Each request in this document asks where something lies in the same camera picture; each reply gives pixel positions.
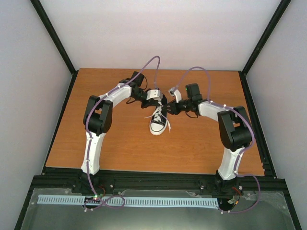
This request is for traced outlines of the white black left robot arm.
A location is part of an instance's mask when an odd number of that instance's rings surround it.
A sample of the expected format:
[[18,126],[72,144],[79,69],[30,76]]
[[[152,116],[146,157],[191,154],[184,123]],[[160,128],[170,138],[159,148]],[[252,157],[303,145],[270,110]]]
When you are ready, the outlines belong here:
[[159,88],[141,88],[145,76],[140,72],[134,72],[131,78],[121,80],[117,86],[100,96],[90,96],[83,124],[86,130],[86,147],[81,170],[87,177],[83,181],[83,187],[89,193],[96,192],[100,187],[100,181],[93,177],[100,170],[99,161],[103,140],[112,125],[113,109],[125,99],[132,98],[141,102],[141,108],[155,107],[150,116],[150,132],[160,135],[168,124],[166,112],[162,107],[167,104],[166,96]]

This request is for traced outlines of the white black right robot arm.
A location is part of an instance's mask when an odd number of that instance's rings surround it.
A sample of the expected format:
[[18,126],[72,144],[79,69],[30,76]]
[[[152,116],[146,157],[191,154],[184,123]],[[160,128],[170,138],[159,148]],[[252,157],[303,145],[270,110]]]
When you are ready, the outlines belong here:
[[218,122],[224,152],[221,165],[216,171],[214,186],[218,193],[225,194],[236,183],[244,152],[255,142],[246,110],[242,106],[229,107],[209,98],[204,99],[196,83],[186,85],[185,89],[188,96],[185,100],[177,88],[168,91],[175,99],[165,105],[166,111],[172,115],[194,112],[196,117],[203,116]]

